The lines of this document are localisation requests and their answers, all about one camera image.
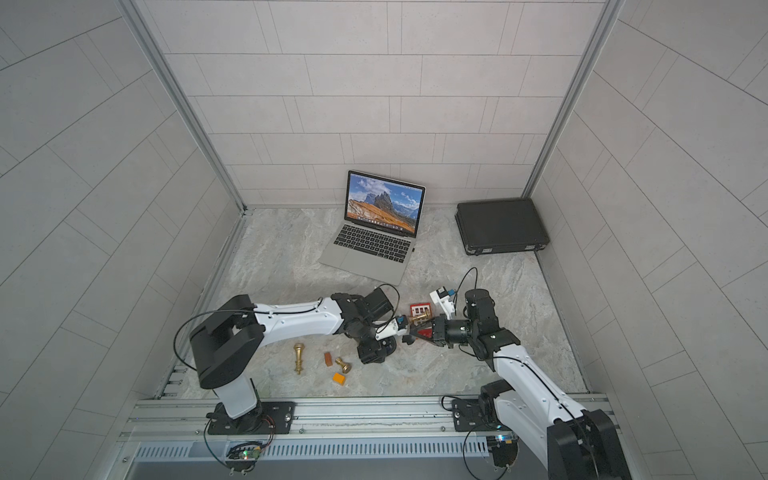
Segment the silver laptop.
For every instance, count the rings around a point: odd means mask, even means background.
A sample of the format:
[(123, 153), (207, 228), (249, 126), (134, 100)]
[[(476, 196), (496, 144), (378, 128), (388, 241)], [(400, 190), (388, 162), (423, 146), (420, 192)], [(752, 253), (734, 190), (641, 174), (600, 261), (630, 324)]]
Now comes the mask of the silver laptop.
[(415, 247), (425, 194), (422, 185), (350, 170), (344, 221), (319, 262), (399, 284)]

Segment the black wireless mouse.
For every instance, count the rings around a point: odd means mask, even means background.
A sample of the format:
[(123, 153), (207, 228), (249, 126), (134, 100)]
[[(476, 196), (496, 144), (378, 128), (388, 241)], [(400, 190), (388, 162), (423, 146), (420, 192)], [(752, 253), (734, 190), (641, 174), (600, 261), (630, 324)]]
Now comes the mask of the black wireless mouse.
[(376, 353), (376, 363), (383, 363), (385, 359), (393, 354), (397, 349), (397, 340), (395, 337), (388, 337), (378, 341)]

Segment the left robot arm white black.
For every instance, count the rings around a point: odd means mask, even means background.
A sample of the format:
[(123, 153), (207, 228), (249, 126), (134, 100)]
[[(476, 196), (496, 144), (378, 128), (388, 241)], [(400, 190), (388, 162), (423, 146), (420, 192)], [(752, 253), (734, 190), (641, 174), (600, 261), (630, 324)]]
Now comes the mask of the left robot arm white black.
[(382, 363), (396, 349), (408, 321), (380, 288), (370, 294), (335, 293), (314, 302), (256, 304), (242, 294), (189, 333), (199, 385), (220, 400), (218, 420), (261, 416), (260, 399), (245, 369), (264, 345), (309, 335), (343, 334), (357, 342), (363, 364)]

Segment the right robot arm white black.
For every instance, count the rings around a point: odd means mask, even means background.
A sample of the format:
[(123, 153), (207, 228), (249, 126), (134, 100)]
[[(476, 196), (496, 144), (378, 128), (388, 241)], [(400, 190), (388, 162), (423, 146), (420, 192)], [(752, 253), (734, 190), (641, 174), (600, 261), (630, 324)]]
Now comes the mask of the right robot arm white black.
[(527, 445), (550, 479), (629, 479), (616, 426), (601, 409), (589, 411), (535, 364), (520, 340), (500, 326), (485, 289), (465, 293), (463, 319), (448, 314), (406, 327), (435, 346), (468, 346), (499, 379), (481, 388), (474, 425), (509, 430)]

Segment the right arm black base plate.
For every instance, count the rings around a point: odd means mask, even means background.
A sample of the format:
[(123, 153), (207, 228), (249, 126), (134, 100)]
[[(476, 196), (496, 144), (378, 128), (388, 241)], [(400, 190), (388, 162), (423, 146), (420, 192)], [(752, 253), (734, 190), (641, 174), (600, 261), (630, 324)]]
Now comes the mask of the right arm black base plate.
[(497, 380), (481, 387), (476, 398), (453, 397), (450, 411), (457, 432), (499, 431), (508, 427), (499, 421), (495, 400), (502, 394), (514, 392), (505, 380)]

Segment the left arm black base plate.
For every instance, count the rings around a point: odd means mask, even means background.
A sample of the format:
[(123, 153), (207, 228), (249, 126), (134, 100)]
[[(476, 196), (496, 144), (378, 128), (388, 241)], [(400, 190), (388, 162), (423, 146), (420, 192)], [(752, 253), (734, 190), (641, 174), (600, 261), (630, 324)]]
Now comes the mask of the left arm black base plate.
[(288, 434), (296, 406), (292, 401), (260, 401), (253, 411), (233, 419), (219, 402), (214, 411), (206, 415), (210, 421), (206, 433), (214, 436)]

